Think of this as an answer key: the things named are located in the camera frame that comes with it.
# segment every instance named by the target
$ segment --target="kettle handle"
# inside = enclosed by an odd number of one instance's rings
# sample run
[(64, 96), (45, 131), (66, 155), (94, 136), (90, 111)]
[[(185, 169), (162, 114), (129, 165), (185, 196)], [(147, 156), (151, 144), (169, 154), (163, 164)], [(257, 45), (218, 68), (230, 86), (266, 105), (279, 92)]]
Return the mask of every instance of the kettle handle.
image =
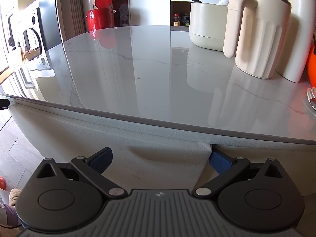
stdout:
[(244, 8), (256, 9), (257, 0), (229, 0), (224, 39), (224, 55), (232, 58), (236, 54)]

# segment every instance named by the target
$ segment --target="white kettle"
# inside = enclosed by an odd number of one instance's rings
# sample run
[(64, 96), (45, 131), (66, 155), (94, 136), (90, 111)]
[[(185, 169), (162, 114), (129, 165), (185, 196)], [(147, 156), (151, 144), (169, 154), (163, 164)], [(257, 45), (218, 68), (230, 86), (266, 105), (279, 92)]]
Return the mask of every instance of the white kettle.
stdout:
[(289, 25), (287, 0), (230, 0), (224, 55), (236, 55), (236, 65), (255, 77), (273, 75)]

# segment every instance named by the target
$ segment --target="wooden floor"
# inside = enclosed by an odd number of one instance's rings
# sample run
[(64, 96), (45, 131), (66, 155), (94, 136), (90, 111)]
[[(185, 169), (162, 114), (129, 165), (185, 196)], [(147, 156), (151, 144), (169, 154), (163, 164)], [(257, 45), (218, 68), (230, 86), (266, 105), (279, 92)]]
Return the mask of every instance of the wooden floor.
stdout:
[(7, 189), (0, 189), (7, 203), (12, 188), (24, 185), (44, 157), (26, 139), (12, 118), (0, 130), (0, 176), (7, 181)]

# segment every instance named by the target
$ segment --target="red lid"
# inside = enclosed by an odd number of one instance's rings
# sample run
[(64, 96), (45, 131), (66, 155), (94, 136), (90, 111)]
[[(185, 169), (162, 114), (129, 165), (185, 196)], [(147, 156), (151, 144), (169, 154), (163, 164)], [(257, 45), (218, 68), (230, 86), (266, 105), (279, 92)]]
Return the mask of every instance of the red lid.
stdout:
[(94, 0), (94, 4), (97, 8), (105, 8), (111, 5), (113, 0)]

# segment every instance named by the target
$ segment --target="round cap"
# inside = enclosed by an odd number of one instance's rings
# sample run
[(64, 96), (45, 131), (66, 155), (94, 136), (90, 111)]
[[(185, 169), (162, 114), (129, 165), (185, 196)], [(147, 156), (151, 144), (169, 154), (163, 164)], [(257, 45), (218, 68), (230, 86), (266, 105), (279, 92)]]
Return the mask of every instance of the round cap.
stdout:
[(94, 0), (94, 4), (98, 9), (100, 9), (100, 8), (109, 7), (112, 1), (113, 0)]
[(282, 202), (282, 198), (278, 193), (267, 189), (249, 191), (245, 195), (245, 200), (248, 205), (259, 210), (274, 209)]
[(63, 210), (74, 202), (75, 195), (62, 189), (46, 191), (39, 197), (40, 206), (47, 210)]

